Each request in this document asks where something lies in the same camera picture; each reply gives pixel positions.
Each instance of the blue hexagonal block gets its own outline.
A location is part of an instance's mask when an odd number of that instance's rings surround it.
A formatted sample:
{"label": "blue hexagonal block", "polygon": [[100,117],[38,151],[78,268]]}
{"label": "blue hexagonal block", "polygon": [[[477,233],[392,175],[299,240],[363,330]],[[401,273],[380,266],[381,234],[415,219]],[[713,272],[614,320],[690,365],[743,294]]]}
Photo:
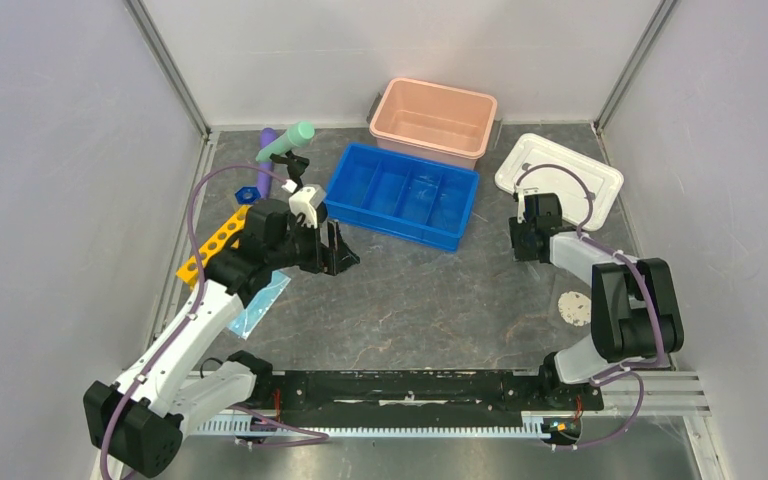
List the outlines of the blue hexagonal block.
{"label": "blue hexagonal block", "polygon": [[234,197],[240,205],[251,205],[260,199],[260,192],[257,187],[243,187],[237,190]]}

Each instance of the white plastic lid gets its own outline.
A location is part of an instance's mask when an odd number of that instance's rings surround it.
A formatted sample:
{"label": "white plastic lid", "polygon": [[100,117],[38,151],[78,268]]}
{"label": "white plastic lid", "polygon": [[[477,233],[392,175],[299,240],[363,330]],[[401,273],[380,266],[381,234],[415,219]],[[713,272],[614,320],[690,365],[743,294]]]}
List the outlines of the white plastic lid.
{"label": "white plastic lid", "polygon": [[[611,206],[620,193],[623,175],[616,168],[597,162],[569,148],[533,133],[519,137],[508,158],[496,171],[496,186],[507,193],[514,193],[514,184],[522,175],[523,164],[531,167],[554,164],[566,167],[581,177],[593,198],[593,217],[584,226],[587,231],[602,228]],[[564,220],[578,225],[587,216],[587,199],[581,185],[566,173],[552,168],[543,168],[529,173],[521,187],[529,193],[554,193],[561,200]]]}

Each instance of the yellow pegboard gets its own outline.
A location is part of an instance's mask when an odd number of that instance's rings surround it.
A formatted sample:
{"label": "yellow pegboard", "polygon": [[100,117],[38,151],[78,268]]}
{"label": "yellow pegboard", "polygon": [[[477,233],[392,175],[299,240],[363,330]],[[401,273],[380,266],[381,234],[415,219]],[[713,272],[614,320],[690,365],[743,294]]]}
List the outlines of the yellow pegboard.
{"label": "yellow pegboard", "polygon": [[[232,233],[243,228],[243,225],[246,223],[246,212],[248,212],[249,207],[250,205],[243,205],[240,207],[240,209],[237,210],[234,215],[231,215],[231,218],[229,218],[224,225],[219,227],[219,230],[214,232],[213,236],[210,237],[208,241],[204,242],[204,245],[199,248],[201,261],[203,263],[207,263],[207,261],[210,260],[210,257],[215,255],[216,252],[225,246],[225,241],[228,239],[228,237],[231,236]],[[181,265],[181,268],[178,269],[178,273],[176,275],[187,285],[189,285],[190,288],[195,287],[196,281],[198,280],[198,267],[196,267],[196,258],[190,257],[189,260]]]}

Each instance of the blue plastic tray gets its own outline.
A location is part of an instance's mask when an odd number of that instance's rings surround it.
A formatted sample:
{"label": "blue plastic tray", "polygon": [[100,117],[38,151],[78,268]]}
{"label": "blue plastic tray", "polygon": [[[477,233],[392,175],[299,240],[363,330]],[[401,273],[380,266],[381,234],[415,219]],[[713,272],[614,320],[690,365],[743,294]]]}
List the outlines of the blue plastic tray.
{"label": "blue plastic tray", "polygon": [[352,143],[328,185],[328,215],[454,252],[466,230],[478,174]]}

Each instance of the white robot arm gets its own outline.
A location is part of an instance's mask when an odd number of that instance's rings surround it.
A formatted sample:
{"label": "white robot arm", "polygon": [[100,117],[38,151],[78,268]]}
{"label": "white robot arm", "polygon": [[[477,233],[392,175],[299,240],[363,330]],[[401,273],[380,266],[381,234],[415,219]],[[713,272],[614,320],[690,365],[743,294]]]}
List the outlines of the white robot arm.
{"label": "white robot arm", "polygon": [[[113,412],[125,401],[109,452],[154,477],[205,421],[229,405],[250,399],[253,392],[259,398],[258,375],[271,374],[272,367],[250,355],[229,358],[210,376],[182,386],[216,336],[269,284],[273,271],[297,266],[333,276],[359,262],[343,241],[339,226],[326,222],[324,198],[322,187],[306,185],[289,202],[264,199],[248,210],[244,228],[230,235],[205,265],[203,287],[193,290],[152,347],[114,383],[96,381],[84,394],[90,439],[96,447],[101,448]],[[327,245],[320,238],[323,225]],[[205,289],[204,296],[195,312],[189,313],[198,288]],[[173,335],[174,341],[168,342]],[[151,359],[156,363],[143,375]]]}
{"label": "white robot arm", "polygon": [[[585,241],[586,234],[564,225],[555,194],[519,191],[517,204],[517,216],[509,219],[516,260],[551,263],[591,288],[590,334],[546,358],[541,374],[550,388],[588,383],[620,362],[655,356],[652,321],[629,265],[594,246],[595,242]],[[684,331],[667,263],[657,258],[624,258],[645,279],[664,351],[677,351],[684,342]]]}

